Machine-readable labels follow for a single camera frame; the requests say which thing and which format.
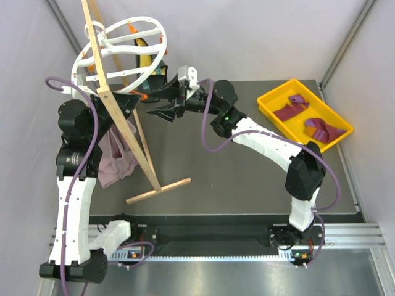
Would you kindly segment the pink sock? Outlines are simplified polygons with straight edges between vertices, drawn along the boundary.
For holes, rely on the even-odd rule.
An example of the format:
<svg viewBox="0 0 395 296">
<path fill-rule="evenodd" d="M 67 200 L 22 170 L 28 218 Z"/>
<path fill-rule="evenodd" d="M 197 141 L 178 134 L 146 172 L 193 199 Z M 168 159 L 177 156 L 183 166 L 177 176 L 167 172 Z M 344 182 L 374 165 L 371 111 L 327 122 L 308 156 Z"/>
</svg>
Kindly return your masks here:
<svg viewBox="0 0 395 296">
<path fill-rule="evenodd" d="M 115 124 L 98 144 L 102 150 L 98 172 L 102 188 L 107 188 L 134 172 L 138 161 Z"/>
</svg>

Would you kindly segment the maroon orange striped sock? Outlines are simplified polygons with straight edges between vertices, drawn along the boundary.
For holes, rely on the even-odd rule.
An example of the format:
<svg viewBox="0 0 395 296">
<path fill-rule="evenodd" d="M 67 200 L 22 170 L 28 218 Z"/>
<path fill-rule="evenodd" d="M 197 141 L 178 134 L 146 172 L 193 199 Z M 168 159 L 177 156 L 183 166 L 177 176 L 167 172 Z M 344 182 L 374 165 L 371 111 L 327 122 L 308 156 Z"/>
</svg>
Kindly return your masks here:
<svg viewBox="0 0 395 296">
<path fill-rule="evenodd" d="M 339 129 L 326 123 L 321 118 L 309 118 L 304 122 L 304 132 L 309 137 L 328 144 L 346 133 L 345 129 Z"/>
</svg>

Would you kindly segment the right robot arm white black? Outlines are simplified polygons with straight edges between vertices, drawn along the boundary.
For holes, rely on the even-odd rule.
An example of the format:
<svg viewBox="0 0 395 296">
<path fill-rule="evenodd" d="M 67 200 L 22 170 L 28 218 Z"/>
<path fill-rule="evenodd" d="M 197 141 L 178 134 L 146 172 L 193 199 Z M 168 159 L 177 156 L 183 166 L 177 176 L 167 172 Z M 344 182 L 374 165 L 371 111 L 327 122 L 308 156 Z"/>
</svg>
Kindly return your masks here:
<svg viewBox="0 0 395 296">
<path fill-rule="evenodd" d="M 188 80 L 174 78 L 159 89 L 149 92 L 148 97 L 157 102 L 169 101 L 168 105 L 149 110 L 169 122 L 180 118 L 186 111 L 202 113 L 201 142 L 206 142 L 206 126 L 225 142 L 210 152 L 218 152 L 234 142 L 246 146 L 275 162 L 286 172 L 285 188 L 291 196 L 288 237 L 295 244 L 304 243 L 311 235 L 314 223 L 314 208 L 326 169 L 318 146 L 306 145 L 285 139 L 276 133 L 257 125 L 235 104 L 238 96 L 234 86 L 227 80 L 216 82 L 207 78 L 198 82 L 197 90 L 192 89 Z M 209 123 L 208 115 L 214 115 Z"/>
</svg>

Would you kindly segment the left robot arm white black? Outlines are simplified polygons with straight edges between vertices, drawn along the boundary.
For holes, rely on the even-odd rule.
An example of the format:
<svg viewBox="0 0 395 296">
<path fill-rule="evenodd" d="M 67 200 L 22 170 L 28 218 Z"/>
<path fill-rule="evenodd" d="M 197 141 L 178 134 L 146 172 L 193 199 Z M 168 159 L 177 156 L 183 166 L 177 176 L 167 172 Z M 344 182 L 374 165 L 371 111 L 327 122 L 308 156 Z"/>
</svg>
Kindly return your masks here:
<svg viewBox="0 0 395 296">
<path fill-rule="evenodd" d="M 52 252 L 39 267 L 42 278 L 99 284 L 112 254 L 122 244 L 136 243 L 140 236 L 136 218 L 120 214 L 107 222 L 93 241 L 88 239 L 91 198 L 102 157 L 99 144 L 91 140 L 94 134 L 101 140 L 113 124 L 100 98 L 90 99 L 98 126 L 94 126 L 91 109 L 79 99 L 71 99 L 58 109 L 62 131 L 56 157 L 59 209 Z"/>
</svg>

